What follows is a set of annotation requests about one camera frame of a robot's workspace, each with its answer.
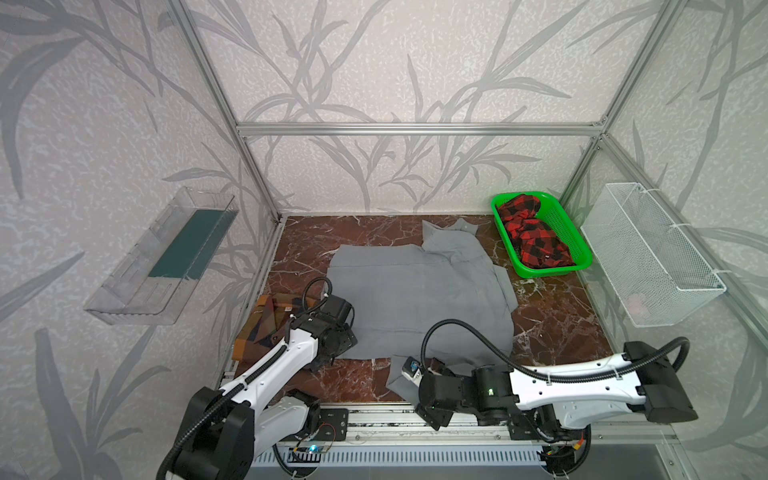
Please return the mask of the grey long sleeve shirt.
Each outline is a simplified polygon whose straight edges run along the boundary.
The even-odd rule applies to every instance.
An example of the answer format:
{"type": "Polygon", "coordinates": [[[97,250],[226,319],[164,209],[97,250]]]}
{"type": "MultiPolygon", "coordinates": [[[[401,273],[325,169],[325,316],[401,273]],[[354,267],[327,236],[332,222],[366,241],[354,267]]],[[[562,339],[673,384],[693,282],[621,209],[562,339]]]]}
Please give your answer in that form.
{"type": "Polygon", "coordinates": [[[462,375],[501,362],[461,327],[445,326],[428,336],[435,323],[462,320],[505,354],[514,349],[518,301],[507,270],[493,263],[476,233],[463,219],[447,227],[423,222],[419,245],[343,245],[331,259],[333,293],[355,310],[358,343],[345,358],[390,360],[386,386],[408,403],[416,402],[417,388],[401,367],[407,357],[420,357],[423,342],[428,357],[462,375]]]}

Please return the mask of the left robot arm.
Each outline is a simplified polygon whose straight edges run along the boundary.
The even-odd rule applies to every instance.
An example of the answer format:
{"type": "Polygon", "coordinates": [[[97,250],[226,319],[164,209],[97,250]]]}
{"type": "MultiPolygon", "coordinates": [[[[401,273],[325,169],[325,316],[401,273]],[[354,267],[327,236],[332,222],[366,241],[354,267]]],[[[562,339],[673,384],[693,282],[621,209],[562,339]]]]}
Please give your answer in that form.
{"type": "Polygon", "coordinates": [[[243,479],[255,457],[303,430],[313,397],[269,402],[297,372],[323,367],[357,343],[354,313],[348,301],[326,293],[291,316],[283,339],[251,368],[216,390],[198,390],[156,477],[243,479]]]}

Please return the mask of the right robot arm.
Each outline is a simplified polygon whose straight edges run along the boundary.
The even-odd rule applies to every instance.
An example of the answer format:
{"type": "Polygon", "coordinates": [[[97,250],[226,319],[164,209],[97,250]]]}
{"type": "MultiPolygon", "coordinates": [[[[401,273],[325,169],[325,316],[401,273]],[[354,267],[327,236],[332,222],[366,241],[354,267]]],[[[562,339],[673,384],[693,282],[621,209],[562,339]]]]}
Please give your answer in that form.
{"type": "Polygon", "coordinates": [[[417,388],[416,413],[435,430],[461,413],[480,426],[504,425],[513,439],[555,443],[624,414],[641,413],[658,424],[696,420],[678,377],[689,350],[684,337],[660,349],[632,341],[597,361],[524,370],[490,365],[467,375],[432,371],[408,358],[401,374],[417,388]]]}

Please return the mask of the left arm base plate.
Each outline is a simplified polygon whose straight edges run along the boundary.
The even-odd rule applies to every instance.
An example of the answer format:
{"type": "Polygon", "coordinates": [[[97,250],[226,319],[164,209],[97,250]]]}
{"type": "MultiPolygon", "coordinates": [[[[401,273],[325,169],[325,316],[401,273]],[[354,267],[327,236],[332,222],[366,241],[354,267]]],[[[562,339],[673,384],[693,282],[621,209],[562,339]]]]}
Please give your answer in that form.
{"type": "Polygon", "coordinates": [[[308,412],[303,428],[296,434],[299,439],[324,442],[345,441],[350,411],[346,408],[314,408],[308,412]]]}

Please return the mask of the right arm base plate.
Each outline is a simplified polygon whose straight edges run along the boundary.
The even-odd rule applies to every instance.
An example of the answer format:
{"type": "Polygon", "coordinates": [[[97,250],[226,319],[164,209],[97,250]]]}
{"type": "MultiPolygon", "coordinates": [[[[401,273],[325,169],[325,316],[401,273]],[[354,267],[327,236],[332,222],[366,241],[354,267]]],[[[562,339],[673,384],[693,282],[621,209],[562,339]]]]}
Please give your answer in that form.
{"type": "Polygon", "coordinates": [[[591,428],[569,430],[560,427],[557,421],[545,422],[534,416],[519,415],[510,419],[507,430],[512,440],[540,441],[545,444],[583,444],[591,438],[591,428]]]}

